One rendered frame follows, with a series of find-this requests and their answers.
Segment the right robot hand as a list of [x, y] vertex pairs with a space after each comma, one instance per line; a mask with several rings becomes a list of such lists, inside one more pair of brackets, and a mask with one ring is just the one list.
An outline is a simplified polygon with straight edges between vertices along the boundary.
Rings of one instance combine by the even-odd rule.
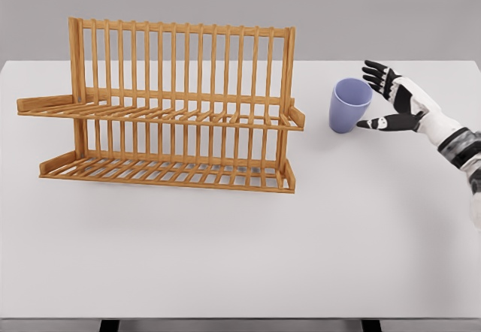
[[356, 123], [359, 128], [381, 131], [416, 131], [422, 117], [439, 111], [439, 105], [411, 79], [378, 62], [365, 60], [362, 68], [363, 78], [368, 81], [375, 92], [390, 102], [397, 114], [379, 118], [361, 120]]

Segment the lavender cup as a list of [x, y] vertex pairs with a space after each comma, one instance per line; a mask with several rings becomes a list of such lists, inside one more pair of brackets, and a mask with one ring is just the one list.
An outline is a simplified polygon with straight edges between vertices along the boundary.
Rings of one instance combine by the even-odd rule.
[[350, 132], [369, 107], [373, 90], [364, 80], [345, 78], [339, 80], [332, 92], [329, 109], [329, 126], [337, 133]]

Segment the wooden two-tier dish rack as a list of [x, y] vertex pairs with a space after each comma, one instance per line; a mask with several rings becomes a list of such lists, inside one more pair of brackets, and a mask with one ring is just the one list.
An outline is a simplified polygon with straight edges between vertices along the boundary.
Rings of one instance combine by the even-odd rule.
[[68, 33], [71, 93], [17, 101], [74, 123], [43, 178], [294, 192], [294, 27], [72, 17]]

